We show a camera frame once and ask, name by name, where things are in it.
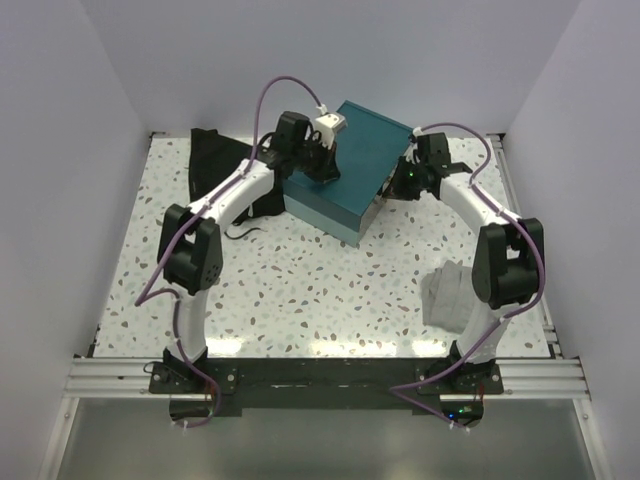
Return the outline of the teal metal box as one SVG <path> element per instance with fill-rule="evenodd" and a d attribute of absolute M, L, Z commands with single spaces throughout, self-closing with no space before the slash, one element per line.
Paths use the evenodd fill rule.
<path fill-rule="evenodd" d="M 283 182 L 287 213 L 355 247 L 381 208 L 381 192 L 409 147 L 412 128 L 346 100 L 337 137 L 341 177 L 327 184 L 295 173 Z"/>

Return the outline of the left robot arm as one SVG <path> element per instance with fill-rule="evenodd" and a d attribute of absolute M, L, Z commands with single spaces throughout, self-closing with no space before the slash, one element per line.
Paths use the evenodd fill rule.
<path fill-rule="evenodd" d="M 180 360 L 171 378 L 183 391 L 196 392 L 207 380 L 207 368 L 198 361 L 207 355 L 206 303 L 223 269 L 222 234 L 296 171 L 320 184 L 339 179 L 336 137 L 346 125 L 339 113 L 323 113 L 311 120 L 286 111 L 268 147 L 256 145 L 209 193 L 186 207 L 173 205 L 165 212 L 158 266 L 164 280 L 175 286 L 173 343 L 168 352 Z"/>

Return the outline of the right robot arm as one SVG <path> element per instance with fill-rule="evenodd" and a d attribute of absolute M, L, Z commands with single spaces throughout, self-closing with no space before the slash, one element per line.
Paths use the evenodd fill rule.
<path fill-rule="evenodd" d="M 476 181 L 479 169 L 455 162 L 444 133 L 417 127 L 383 192 L 385 198 L 417 201 L 423 193 L 451 208 L 476 236 L 471 267 L 473 307 L 463 332 L 450 349 L 456 362 L 445 369 L 448 386 L 469 392 L 481 380 L 477 364 L 496 357 L 504 325 L 535 307 L 542 298 L 546 270 L 544 229 L 500 204 Z"/>

